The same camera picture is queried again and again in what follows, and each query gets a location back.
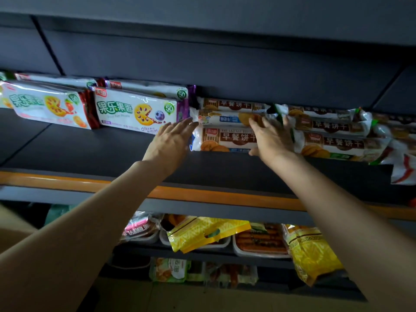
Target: yellow package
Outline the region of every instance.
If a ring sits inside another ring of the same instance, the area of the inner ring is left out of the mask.
[[[168,232],[168,238],[174,252],[187,253],[249,229],[249,221],[187,216]]]
[[[344,269],[318,228],[289,224],[282,227],[297,275],[308,286],[320,275]]]

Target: green label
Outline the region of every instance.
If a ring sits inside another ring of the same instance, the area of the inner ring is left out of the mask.
[[[331,159],[338,159],[338,160],[349,160],[353,157],[350,154],[341,154],[341,153],[331,153],[330,158]]]
[[[165,111],[170,115],[175,111],[175,105],[172,103],[165,104]]]
[[[80,99],[79,99],[78,95],[76,95],[76,94],[69,94],[68,97],[69,97],[69,99],[71,101],[73,101],[75,103],[75,105],[78,105],[79,104]]]
[[[115,114],[115,113],[133,113],[133,108],[130,104],[122,102],[97,102],[98,111],[101,114]]]
[[[179,90],[178,97],[179,99],[184,99],[186,97],[186,92],[184,90]]]
[[[44,106],[45,103],[36,96],[28,94],[13,94],[9,96],[15,107],[29,107],[31,105]]]

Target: forearm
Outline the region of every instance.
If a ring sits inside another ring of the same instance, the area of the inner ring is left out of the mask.
[[[144,180],[142,175],[152,177]],[[150,163],[137,162],[111,185],[0,255],[0,288],[8,288],[0,292],[0,305],[6,305],[2,311],[75,311],[128,220],[163,179]]]
[[[272,169],[305,205],[367,299],[377,301],[375,297],[390,291],[379,301],[385,308],[397,304],[395,294],[416,291],[416,247],[411,238],[294,153],[282,156]]]

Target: plastic food tray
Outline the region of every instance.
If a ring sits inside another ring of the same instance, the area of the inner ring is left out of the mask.
[[[159,230],[155,231],[151,236],[146,237],[135,237],[128,240],[128,242],[134,242],[137,244],[153,244],[156,243],[159,237]]]
[[[263,257],[263,258],[276,258],[276,259],[290,258],[289,254],[262,254],[262,253],[252,253],[252,252],[242,251],[237,246],[236,236],[232,236],[232,247],[234,249],[235,254],[241,257]]]
[[[166,234],[166,231],[160,230],[159,238],[163,245],[166,245],[166,246],[171,245],[168,239],[168,235]],[[218,248],[225,248],[228,246],[228,244],[230,244],[230,242],[231,242],[231,236],[228,236],[228,237],[221,239],[219,244],[204,245],[204,246],[199,247],[198,250],[213,250],[213,249],[218,249]]]

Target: tile floor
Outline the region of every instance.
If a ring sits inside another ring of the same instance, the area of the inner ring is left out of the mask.
[[[94,312],[372,311],[364,302],[183,284],[98,278],[95,286],[100,301]]]

